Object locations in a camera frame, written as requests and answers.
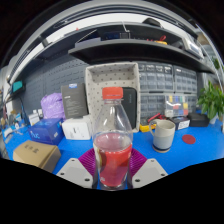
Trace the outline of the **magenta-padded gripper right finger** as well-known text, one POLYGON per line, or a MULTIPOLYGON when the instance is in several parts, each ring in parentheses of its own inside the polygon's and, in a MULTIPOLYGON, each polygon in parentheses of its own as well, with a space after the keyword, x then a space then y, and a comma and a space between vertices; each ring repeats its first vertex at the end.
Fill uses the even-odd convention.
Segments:
POLYGON ((129 188, 140 188, 167 176, 167 172, 155 158, 147 159, 132 149, 127 175, 129 188))

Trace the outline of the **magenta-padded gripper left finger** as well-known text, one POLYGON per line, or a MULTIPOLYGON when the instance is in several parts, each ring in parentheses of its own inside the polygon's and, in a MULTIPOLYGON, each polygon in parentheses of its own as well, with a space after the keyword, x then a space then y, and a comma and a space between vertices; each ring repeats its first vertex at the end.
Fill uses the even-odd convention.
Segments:
POLYGON ((79 158, 70 158, 57 175, 84 188, 96 187, 98 171, 94 149, 91 148, 79 158))

